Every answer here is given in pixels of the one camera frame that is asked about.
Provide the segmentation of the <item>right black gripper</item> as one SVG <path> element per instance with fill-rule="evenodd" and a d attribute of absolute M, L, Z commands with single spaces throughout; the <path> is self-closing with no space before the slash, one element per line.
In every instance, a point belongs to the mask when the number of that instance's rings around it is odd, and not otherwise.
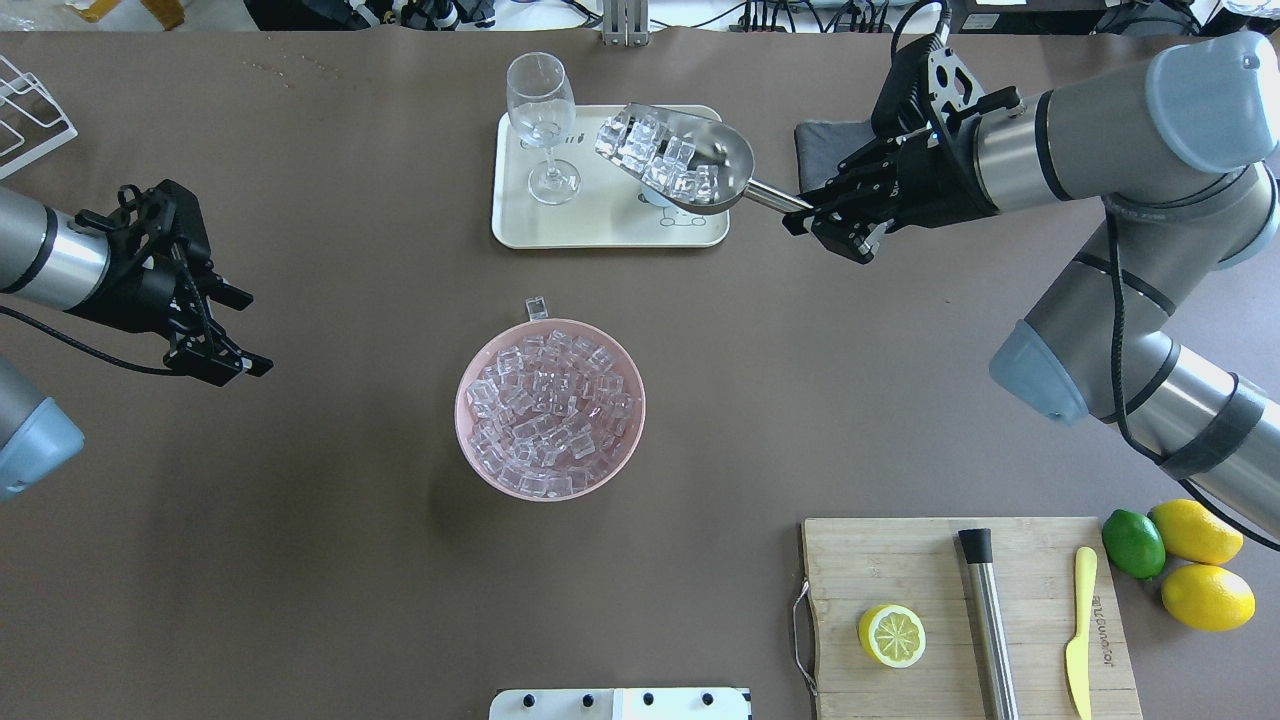
<path fill-rule="evenodd" d="M 803 206 L 783 214 L 792 236 L 865 265 L 899 227 L 940 228 L 997 213 L 979 178 L 977 131 L 1021 105 L 1014 87 L 987 92 L 945 38 L 897 50 L 870 123 L 876 138 L 837 164 Z"/>

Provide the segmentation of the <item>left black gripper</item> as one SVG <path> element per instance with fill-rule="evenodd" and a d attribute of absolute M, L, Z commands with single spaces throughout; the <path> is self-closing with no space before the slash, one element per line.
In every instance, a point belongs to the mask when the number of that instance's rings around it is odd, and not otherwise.
<path fill-rule="evenodd" d="M 70 315 L 131 333 L 177 336 L 163 364 L 223 387 L 242 374 L 266 375 L 274 361 L 241 348 L 212 322 L 209 301 L 246 310 L 253 296 L 212 268 L 198 200 L 183 184 L 163 179 L 150 190 L 124 184 L 108 215 L 79 210 L 77 229 L 106 240 L 102 279 Z"/>

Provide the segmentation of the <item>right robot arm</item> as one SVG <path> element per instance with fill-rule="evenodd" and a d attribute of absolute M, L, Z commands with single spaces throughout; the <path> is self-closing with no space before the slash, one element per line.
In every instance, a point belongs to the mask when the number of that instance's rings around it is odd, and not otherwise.
<path fill-rule="evenodd" d="M 1098 199 L 1103 220 L 989 363 L 1064 424 L 1094 416 L 1202 503 L 1277 547 L 1277 405 L 1165 331 L 1211 272 L 1277 232 L 1277 54 L 1238 31 L 1023 97 L 986 92 L 945 29 L 891 51 L 874 138 L 783 225 L 869 263 L 909 225 L 942 228 Z"/>

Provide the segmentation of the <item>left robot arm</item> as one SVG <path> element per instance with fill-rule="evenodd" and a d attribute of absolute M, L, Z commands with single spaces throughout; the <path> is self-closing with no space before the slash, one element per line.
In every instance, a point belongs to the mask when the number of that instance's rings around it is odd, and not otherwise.
<path fill-rule="evenodd" d="M 214 304 L 242 311 L 253 297 L 216 272 L 198 200 L 173 179 L 148 190 L 122 186 L 116 209 L 108 215 L 68 215 L 4 190 L 1 290 L 99 325 L 166 341 L 160 365 L 145 366 L 3 309 L 5 316 L 129 372 L 223 387 L 273 369 L 270 359 L 242 348 L 212 315 Z"/>

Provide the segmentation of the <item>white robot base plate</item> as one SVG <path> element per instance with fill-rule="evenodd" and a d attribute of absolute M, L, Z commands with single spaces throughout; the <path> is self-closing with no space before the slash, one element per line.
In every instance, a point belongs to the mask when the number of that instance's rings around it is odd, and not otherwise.
<path fill-rule="evenodd" d="M 550 688 L 500 691 L 489 719 L 751 719 L 750 692 L 735 687 Z"/>

